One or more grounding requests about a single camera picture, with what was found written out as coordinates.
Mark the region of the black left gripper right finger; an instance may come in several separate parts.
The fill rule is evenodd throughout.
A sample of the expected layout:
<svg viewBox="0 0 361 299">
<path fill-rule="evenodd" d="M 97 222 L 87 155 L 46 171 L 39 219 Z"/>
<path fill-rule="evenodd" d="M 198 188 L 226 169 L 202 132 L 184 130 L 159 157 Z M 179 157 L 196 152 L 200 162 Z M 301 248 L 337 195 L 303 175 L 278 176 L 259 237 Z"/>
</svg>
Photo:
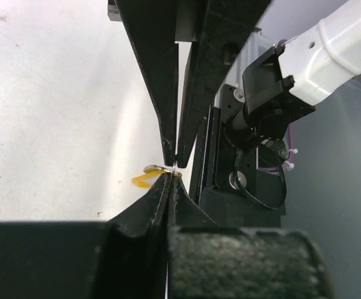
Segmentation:
<svg viewBox="0 0 361 299">
<path fill-rule="evenodd" d="M 168 213 L 169 298 L 334 298 L 303 232 L 220 227 L 175 178 Z"/>
</svg>

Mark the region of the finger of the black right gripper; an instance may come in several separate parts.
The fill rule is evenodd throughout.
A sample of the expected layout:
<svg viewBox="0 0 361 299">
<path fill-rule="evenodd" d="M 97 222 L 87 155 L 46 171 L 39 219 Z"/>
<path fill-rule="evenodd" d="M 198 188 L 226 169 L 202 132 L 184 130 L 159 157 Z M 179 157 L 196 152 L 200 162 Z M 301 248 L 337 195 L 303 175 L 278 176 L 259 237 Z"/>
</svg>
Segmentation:
<svg viewBox="0 0 361 299">
<path fill-rule="evenodd" d="M 184 75 L 177 165 L 189 162 L 199 125 L 270 1 L 202 1 Z"/>
<path fill-rule="evenodd" d="M 179 46 L 175 1 L 108 1 L 111 21 L 123 23 L 159 123 L 164 164 L 176 152 Z"/>
</svg>

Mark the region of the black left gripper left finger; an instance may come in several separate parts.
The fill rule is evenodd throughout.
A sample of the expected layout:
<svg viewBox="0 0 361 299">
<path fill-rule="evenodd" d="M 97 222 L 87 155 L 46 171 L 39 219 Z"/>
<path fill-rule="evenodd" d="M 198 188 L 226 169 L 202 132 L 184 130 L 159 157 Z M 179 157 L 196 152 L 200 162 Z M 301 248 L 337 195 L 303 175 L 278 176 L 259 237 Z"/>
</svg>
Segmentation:
<svg viewBox="0 0 361 299">
<path fill-rule="evenodd" d="M 0 222 L 0 298 L 164 298 L 169 191 L 108 221 Z"/>
</svg>

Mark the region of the key with yellow tag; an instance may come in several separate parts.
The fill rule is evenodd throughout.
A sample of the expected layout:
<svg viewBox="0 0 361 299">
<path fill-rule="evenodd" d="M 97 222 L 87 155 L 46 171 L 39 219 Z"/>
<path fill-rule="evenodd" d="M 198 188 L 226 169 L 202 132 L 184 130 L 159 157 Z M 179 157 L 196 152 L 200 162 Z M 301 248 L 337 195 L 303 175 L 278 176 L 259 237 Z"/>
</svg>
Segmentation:
<svg viewBox="0 0 361 299">
<path fill-rule="evenodd" d="M 173 176 L 182 177 L 182 173 L 177 171 L 176 168 L 168 168 L 164 166 L 159 166 L 156 164 L 151 164 L 146 166 L 143 169 L 143 174 L 136 176 L 131 180 L 131 183 L 142 189 L 150 189 L 158 177 L 162 174 L 169 173 Z"/>
</svg>

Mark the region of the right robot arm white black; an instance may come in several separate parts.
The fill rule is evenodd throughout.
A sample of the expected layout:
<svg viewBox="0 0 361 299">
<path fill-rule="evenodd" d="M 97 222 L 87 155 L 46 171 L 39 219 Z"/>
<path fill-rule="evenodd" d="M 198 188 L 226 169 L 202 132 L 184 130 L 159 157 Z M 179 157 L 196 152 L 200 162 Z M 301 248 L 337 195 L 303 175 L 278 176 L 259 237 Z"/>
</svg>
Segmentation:
<svg viewBox="0 0 361 299">
<path fill-rule="evenodd" d="M 155 109 L 164 163 L 187 166 L 197 129 L 269 1 L 109 1 Z M 310 106 L 361 74 L 361 1 L 285 43 L 280 74 Z"/>
</svg>

